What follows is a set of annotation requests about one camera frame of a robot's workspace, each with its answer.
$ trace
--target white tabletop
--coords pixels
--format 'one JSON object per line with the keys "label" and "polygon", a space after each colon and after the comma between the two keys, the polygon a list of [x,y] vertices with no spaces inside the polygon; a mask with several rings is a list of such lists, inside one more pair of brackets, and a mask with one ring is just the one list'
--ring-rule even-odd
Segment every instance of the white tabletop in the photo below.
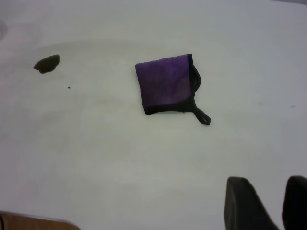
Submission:
{"label": "white tabletop", "polygon": [[[241,176],[283,228],[287,179],[307,176],[307,6],[2,0],[0,20],[0,210],[220,230],[226,180]],[[187,53],[210,126],[142,108],[134,65]],[[53,72],[33,69],[53,54]]]}

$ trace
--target purple microfiber towel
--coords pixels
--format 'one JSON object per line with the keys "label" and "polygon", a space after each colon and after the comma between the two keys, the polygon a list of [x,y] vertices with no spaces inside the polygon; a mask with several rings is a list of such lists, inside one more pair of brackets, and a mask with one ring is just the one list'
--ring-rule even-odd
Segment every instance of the purple microfiber towel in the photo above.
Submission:
{"label": "purple microfiber towel", "polygon": [[139,63],[135,69],[146,114],[193,112],[201,123],[210,124],[211,119],[195,104],[201,77],[193,65],[192,54]]}

